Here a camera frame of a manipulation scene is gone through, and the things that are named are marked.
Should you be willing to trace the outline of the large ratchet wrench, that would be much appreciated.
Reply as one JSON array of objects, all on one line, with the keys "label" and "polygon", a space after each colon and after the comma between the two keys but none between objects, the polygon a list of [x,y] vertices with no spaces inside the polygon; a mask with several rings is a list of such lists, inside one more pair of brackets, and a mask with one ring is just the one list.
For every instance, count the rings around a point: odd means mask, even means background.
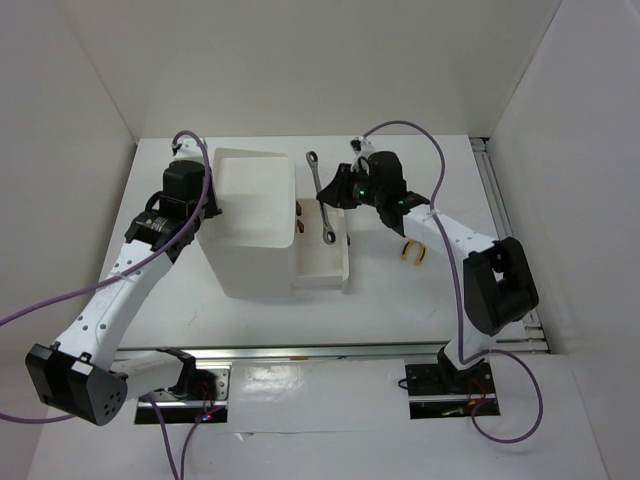
[{"label": "large ratchet wrench", "polygon": [[[307,161],[307,164],[310,168],[311,174],[312,174],[312,178],[313,178],[313,183],[314,183],[314,187],[316,190],[316,194],[319,194],[320,191],[322,190],[322,186],[321,186],[321,181],[320,181],[320,175],[319,175],[319,159],[318,156],[316,154],[315,151],[308,151],[305,154],[305,159]],[[333,245],[336,242],[336,234],[335,231],[329,221],[329,217],[328,217],[328,213],[327,213],[327,209],[325,204],[320,201],[319,199],[317,199],[318,205],[319,205],[319,209],[320,209],[320,215],[321,215],[321,221],[322,221],[322,237],[323,237],[323,241],[325,244],[327,245]]]}]

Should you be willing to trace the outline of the white bottom drawer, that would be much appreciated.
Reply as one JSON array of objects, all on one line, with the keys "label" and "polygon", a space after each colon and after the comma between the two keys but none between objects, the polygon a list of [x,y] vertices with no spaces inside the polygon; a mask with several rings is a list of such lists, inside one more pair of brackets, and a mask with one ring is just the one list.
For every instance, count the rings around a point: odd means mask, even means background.
[{"label": "white bottom drawer", "polygon": [[349,246],[346,242],[346,221],[342,210],[327,208],[336,242],[327,245],[322,237],[322,221],[318,202],[300,198],[305,232],[296,230],[296,274],[293,285],[304,289],[337,289],[345,292],[349,282]]}]

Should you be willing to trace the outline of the yellow handled pliers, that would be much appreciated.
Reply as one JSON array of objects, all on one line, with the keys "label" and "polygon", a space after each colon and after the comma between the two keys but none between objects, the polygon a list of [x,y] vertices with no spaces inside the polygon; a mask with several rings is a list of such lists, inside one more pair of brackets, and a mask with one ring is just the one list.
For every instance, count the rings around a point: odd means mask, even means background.
[{"label": "yellow handled pliers", "polygon": [[413,259],[415,266],[420,266],[426,256],[426,246],[415,240],[407,240],[401,250],[401,260],[408,261]]}]

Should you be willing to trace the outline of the white drawer cabinet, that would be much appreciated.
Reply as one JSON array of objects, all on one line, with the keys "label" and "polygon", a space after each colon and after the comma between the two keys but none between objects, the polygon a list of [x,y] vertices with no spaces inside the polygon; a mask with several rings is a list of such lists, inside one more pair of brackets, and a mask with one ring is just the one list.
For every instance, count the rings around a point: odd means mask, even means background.
[{"label": "white drawer cabinet", "polygon": [[221,213],[197,239],[224,294],[285,297],[295,270],[296,177],[284,153],[217,148],[211,162]]}]

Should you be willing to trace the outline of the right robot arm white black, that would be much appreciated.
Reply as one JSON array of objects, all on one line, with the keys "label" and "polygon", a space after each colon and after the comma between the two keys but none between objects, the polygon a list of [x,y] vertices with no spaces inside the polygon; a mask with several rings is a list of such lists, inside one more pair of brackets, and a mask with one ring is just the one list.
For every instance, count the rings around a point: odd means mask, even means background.
[{"label": "right robot arm white black", "polygon": [[383,225],[445,256],[452,269],[457,332],[437,356],[436,379],[460,391],[495,344],[503,328],[537,307],[539,296],[521,243],[477,233],[437,211],[433,202],[408,189],[401,162],[354,140],[353,163],[338,166],[316,198],[335,209],[369,206]]}]

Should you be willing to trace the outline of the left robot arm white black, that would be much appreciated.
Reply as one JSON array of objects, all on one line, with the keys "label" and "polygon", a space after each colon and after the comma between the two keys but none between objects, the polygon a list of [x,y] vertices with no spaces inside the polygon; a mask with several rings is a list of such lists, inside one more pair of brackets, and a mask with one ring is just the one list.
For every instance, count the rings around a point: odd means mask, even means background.
[{"label": "left robot arm white black", "polygon": [[35,344],[25,364],[40,401],[97,426],[130,399],[165,390],[176,399],[213,402],[216,376],[172,347],[124,361],[116,352],[156,284],[175,265],[203,223],[220,215],[204,139],[182,131],[162,188],[131,222],[108,276],[77,319],[50,345]]}]

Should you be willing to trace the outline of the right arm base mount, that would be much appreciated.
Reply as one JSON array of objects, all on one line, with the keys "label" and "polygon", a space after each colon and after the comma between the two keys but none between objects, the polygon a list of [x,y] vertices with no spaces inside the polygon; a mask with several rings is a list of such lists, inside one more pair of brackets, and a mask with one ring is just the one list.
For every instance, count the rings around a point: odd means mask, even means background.
[{"label": "right arm base mount", "polygon": [[412,420],[499,416],[493,372],[486,361],[463,372],[449,370],[438,354],[435,363],[405,365],[397,386],[408,394]]}]

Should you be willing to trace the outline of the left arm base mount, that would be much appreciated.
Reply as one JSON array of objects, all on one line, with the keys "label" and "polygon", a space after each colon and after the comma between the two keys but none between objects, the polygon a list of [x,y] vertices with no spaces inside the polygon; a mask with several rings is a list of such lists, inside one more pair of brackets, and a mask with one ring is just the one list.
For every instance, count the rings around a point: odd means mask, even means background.
[{"label": "left arm base mount", "polygon": [[188,393],[158,389],[149,394],[167,425],[193,424],[201,414],[205,424],[227,422],[231,366],[209,364],[202,369],[208,374],[202,374]]}]

